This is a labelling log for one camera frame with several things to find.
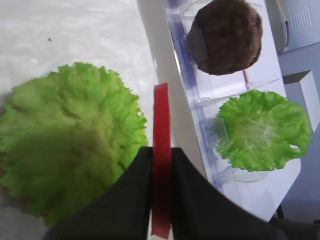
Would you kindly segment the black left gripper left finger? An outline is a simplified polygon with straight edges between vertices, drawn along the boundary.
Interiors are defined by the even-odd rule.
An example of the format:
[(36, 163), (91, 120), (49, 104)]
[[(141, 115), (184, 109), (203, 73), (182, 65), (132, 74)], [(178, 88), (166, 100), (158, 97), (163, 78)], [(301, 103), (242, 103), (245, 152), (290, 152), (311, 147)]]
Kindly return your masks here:
[(142, 147), (103, 196), (52, 227), (45, 240), (146, 240), (151, 210), (153, 150)]

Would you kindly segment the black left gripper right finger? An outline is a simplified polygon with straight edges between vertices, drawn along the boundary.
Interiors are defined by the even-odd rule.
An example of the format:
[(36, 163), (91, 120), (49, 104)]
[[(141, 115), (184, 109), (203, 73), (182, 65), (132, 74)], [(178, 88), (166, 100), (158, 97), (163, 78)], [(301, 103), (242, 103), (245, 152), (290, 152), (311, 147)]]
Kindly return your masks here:
[(278, 226), (242, 209), (214, 188), (181, 148), (172, 149), (175, 240), (287, 240)]

